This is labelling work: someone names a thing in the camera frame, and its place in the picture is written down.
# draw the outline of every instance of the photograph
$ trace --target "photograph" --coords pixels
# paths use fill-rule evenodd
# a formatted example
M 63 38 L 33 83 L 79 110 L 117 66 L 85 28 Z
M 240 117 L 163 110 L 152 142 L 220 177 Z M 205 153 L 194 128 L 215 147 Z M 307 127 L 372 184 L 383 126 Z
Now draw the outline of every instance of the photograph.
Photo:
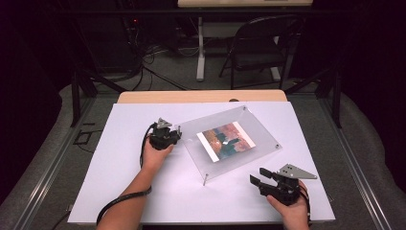
M 255 146 L 238 122 L 199 132 L 197 136 L 213 162 Z

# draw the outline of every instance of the metal bracket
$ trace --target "metal bracket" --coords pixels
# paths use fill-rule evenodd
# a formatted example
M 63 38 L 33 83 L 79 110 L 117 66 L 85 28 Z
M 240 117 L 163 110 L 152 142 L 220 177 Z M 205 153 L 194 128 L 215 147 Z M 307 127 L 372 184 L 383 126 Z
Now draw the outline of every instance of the metal bracket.
M 291 164 L 286 164 L 280 170 L 278 170 L 276 174 L 283 175 L 292 179 L 317 179 L 316 175 L 299 169 L 298 167 Z
M 159 119 L 158 119 L 158 124 L 157 124 L 156 127 L 157 127 L 157 128 L 164 128 L 164 127 L 171 127 L 171 126 L 172 126 L 171 123 L 165 121 L 165 120 L 162 119 L 162 118 L 159 118 Z

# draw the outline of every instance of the person's right hand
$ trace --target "person's right hand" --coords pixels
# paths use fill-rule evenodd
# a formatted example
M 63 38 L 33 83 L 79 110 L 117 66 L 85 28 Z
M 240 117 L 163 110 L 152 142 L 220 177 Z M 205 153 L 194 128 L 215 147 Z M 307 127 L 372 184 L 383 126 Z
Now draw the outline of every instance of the person's right hand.
M 299 180 L 299 185 L 306 190 L 305 184 L 301 180 Z M 306 195 L 306 191 L 303 188 L 301 188 L 301 191 Z M 296 203 L 289 206 L 280 203 L 271 195 L 268 195 L 266 199 L 281 214 L 283 225 L 287 230 L 309 229 L 307 223 L 307 205 L 301 195 Z

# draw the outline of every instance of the black handheld controller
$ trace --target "black handheld controller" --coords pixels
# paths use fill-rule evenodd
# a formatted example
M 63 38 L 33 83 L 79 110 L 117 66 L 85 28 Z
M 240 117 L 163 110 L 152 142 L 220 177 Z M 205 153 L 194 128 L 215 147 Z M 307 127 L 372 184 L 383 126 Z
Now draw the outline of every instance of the black handheld controller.
M 270 172 L 264 168 L 260 168 L 259 173 L 270 179 L 273 178 L 276 182 L 278 182 L 278 185 L 275 187 L 262 183 L 258 178 L 250 175 L 251 183 L 259 188 L 261 195 L 271 195 L 284 205 L 296 203 L 300 196 L 299 179 L 288 178 L 274 172 Z
M 152 133 L 149 136 L 149 142 L 157 150 L 164 150 L 171 144 L 176 145 L 181 138 L 180 127 L 177 130 L 170 131 L 172 124 L 160 118 L 158 123 L 153 126 Z

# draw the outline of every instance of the white table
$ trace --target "white table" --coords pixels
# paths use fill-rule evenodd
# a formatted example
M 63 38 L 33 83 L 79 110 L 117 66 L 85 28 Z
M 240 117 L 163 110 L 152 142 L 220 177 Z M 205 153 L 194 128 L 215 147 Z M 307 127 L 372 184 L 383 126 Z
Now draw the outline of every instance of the white table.
M 254 8 L 254 7 L 310 7 L 313 0 L 178 0 L 179 8 Z M 241 23 L 207 23 L 198 18 L 199 58 L 197 81 L 204 80 L 205 51 L 203 37 L 232 37 Z M 280 78 L 277 68 L 273 68 L 274 79 Z
M 200 92 L 201 95 L 205 93 L 208 98 L 215 95 L 215 91 Z M 250 183 L 249 175 L 266 181 L 259 175 L 260 167 L 275 171 L 290 163 L 319 176 L 289 102 L 125 103 L 125 100 L 114 104 L 68 221 L 94 224 L 101 208 L 123 191 L 140 170 L 139 153 L 147 127 L 159 117 L 180 124 L 243 104 L 282 144 L 283 149 L 215 177 L 203 186 L 202 176 L 182 142 L 179 142 L 152 185 L 153 192 L 148 196 L 142 223 L 281 222 L 279 213 Z M 309 190 L 311 218 L 315 221 L 334 220 L 320 176 L 304 183 Z

